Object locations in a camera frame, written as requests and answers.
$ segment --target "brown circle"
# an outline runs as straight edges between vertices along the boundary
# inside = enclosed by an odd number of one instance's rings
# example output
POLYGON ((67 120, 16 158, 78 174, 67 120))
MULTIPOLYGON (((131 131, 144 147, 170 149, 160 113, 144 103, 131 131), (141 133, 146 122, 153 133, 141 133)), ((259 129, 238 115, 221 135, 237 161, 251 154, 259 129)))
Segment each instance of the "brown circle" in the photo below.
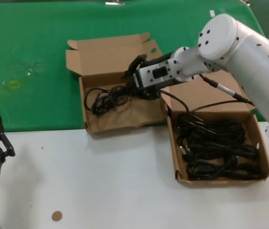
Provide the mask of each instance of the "brown circle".
POLYGON ((55 222, 60 221, 60 220, 62 219, 62 212, 60 212, 60 211, 55 211, 55 212, 53 213, 53 215, 52 215, 52 219, 53 219, 53 221, 55 221, 55 222))

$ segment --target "white tape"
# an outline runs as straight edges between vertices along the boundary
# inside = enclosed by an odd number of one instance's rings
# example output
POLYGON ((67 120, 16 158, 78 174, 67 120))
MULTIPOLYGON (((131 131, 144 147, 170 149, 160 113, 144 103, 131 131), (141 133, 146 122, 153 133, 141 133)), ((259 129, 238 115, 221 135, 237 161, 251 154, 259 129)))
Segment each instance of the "white tape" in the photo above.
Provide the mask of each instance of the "white tape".
POLYGON ((232 90, 226 88, 225 86, 221 85, 221 84, 218 84, 217 88, 231 96, 233 96, 235 94, 235 92, 233 92, 232 90))
POLYGON ((215 17, 215 11, 214 10, 210 10, 210 15, 211 15, 212 18, 215 17))

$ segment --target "cable plug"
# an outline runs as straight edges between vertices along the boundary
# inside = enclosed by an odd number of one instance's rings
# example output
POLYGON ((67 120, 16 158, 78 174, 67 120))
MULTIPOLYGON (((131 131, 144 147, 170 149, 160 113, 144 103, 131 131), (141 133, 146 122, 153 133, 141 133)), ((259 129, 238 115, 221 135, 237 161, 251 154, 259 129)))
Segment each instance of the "cable plug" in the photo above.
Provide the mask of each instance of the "cable plug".
POLYGON ((237 156, 233 154, 224 154, 224 162, 226 168, 235 167, 238 163, 237 156))
POLYGON ((197 168, 197 173, 200 175, 209 175, 216 172, 216 168, 208 164, 199 164, 197 168))
POLYGON ((187 148, 187 146, 185 146, 184 148, 183 148, 183 146, 181 146, 180 149, 182 152, 183 161, 189 163, 194 159, 193 153, 191 152, 190 149, 187 148))
POLYGON ((242 97, 240 94, 238 94, 236 92, 232 97, 237 99, 238 101, 241 101, 241 102, 244 102, 244 103, 247 103, 247 104, 250 104, 250 105, 254 106, 253 102, 251 102, 250 100, 242 97))
POLYGON ((205 76, 203 76, 202 74, 199 74, 200 77, 203 79, 204 82, 207 82, 209 85, 211 85, 212 87, 216 88, 218 86, 218 83, 214 80, 211 80, 205 76))

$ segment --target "cardboard box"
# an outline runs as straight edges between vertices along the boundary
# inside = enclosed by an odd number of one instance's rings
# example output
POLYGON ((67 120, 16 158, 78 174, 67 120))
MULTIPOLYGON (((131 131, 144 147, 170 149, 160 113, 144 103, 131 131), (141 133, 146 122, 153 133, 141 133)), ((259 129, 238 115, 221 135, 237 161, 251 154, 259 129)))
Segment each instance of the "cardboard box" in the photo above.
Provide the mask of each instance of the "cardboard box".
MULTIPOLYGON (((82 112, 88 132, 98 133, 165 122, 166 110, 162 99, 149 101, 132 97, 125 105, 101 116, 92 114, 84 107, 84 97, 90 88, 110 89, 125 84, 129 79, 122 78, 124 71, 138 55, 145 53, 148 60, 162 56, 155 40, 149 41, 149 38, 149 33, 144 33, 67 42, 74 50, 66 50, 66 67, 81 75, 79 84, 82 112)), ((89 95, 88 105, 94 102, 97 93, 94 91, 89 95)))
MULTIPOLYGON (((217 73, 204 75, 245 96, 244 92, 239 88, 238 84, 230 74, 224 71, 219 71, 217 73)), ((165 90, 183 100, 188 105, 190 110, 207 104, 233 100, 231 96, 216 88, 211 87, 201 78, 197 78, 195 81, 189 83, 175 85, 166 88, 165 90)), ((176 144, 177 134, 173 130, 173 123, 176 117, 179 114, 185 112, 185 108, 176 100, 170 99, 167 96, 164 96, 163 98, 165 99, 167 105, 171 108, 171 114, 167 117, 167 123, 172 145, 174 174, 175 179, 179 183, 193 185, 230 185, 257 182, 257 180, 230 180, 225 178, 218 180, 189 180, 186 172, 187 163, 182 159, 181 150, 176 144)), ((260 165, 263 176, 261 180, 266 180, 266 178, 269 176, 269 158, 261 131, 258 126, 258 121, 256 117, 250 112, 251 108, 253 108, 253 106, 244 103, 231 103, 208 107, 206 109, 195 112, 195 114, 198 117, 209 121, 218 120, 221 118, 235 118, 240 121, 246 131, 246 143, 252 144, 253 146, 258 144, 258 150, 260 154, 258 163, 260 165)), ((241 157, 238 157, 238 159, 239 162, 246 160, 241 157)), ((213 163, 219 164, 219 161, 220 159, 213 161, 213 163)))

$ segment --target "green table surface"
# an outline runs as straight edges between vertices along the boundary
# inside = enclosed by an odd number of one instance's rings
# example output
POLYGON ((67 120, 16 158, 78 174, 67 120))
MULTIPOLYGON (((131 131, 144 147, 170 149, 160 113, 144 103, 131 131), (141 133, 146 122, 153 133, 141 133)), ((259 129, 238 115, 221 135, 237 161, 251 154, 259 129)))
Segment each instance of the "green table surface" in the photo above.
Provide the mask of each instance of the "green table surface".
POLYGON ((166 53, 195 46, 210 10, 261 32, 251 9, 236 0, 0 4, 0 115, 6 131, 82 127, 78 77, 65 67, 67 40, 149 31, 166 53))

